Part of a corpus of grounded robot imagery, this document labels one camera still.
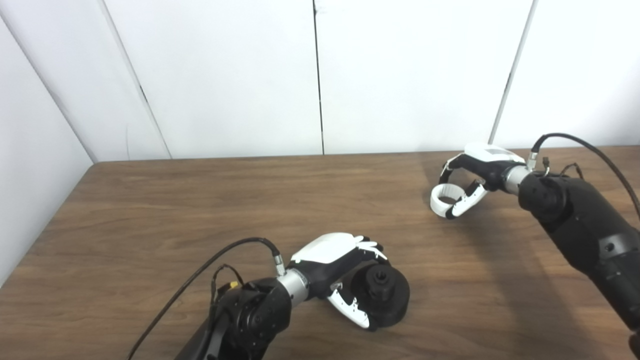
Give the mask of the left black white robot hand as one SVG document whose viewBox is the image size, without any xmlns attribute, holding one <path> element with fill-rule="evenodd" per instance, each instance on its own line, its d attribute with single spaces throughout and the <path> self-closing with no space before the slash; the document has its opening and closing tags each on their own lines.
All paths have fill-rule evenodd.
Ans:
<svg viewBox="0 0 640 360">
<path fill-rule="evenodd" d="M 357 326 L 375 332 L 378 326 L 361 301 L 340 281 L 364 262 L 390 265 L 381 244 L 365 235 L 333 232 L 320 235 L 292 255 L 285 275 L 278 281 L 286 288 L 292 307 L 311 299 L 327 299 Z"/>
</svg>

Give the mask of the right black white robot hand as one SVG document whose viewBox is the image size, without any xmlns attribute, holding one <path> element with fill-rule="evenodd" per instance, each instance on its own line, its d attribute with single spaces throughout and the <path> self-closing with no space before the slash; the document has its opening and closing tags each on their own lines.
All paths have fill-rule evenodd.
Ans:
<svg viewBox="0 0 640 360">
<path fill-rule="evenodd" d="M 455 170 L 478 176 L 466 188 L 450 183 Z M 488 193 L 518 195 L 524 178 L 532 173 L 525 159 L 509 150 L 486 143 L 469 143 L 464 151 L 442 166 L 438 184 L 430 193 L 430 209 L 453 220 L 475 207 Z"/>
</svg>

